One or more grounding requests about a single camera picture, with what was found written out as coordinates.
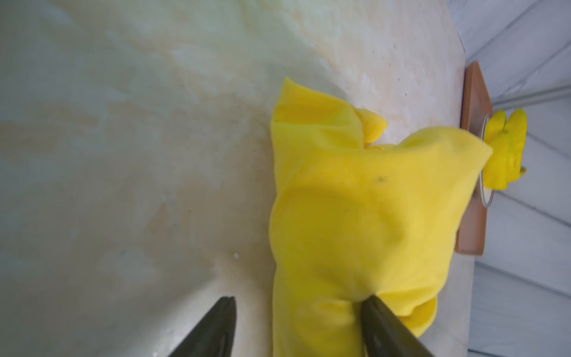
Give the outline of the yellow shorts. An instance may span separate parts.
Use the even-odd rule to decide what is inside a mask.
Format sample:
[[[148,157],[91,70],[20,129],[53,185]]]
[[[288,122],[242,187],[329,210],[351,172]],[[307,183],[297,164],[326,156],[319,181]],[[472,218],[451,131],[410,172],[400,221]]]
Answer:
[[[375,295],[421,336],[492,148],[453,127],[378,144],[385,119],[285,80],[271,131],[275,356],[363,356]]]

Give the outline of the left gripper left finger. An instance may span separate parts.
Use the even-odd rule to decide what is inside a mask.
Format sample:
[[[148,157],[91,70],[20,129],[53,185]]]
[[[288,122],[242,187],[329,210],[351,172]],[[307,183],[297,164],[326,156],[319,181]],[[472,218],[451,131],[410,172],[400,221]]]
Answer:
[[[169,357],[230,357],[236,332],[236,298],[221,297]]]

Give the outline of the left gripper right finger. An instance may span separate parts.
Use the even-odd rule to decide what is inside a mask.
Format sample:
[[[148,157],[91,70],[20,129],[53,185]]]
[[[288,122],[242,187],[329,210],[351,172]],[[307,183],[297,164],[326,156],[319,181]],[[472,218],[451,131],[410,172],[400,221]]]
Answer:
[[[361,304],[361,331],[369,357],[433,357],[377,296]]]

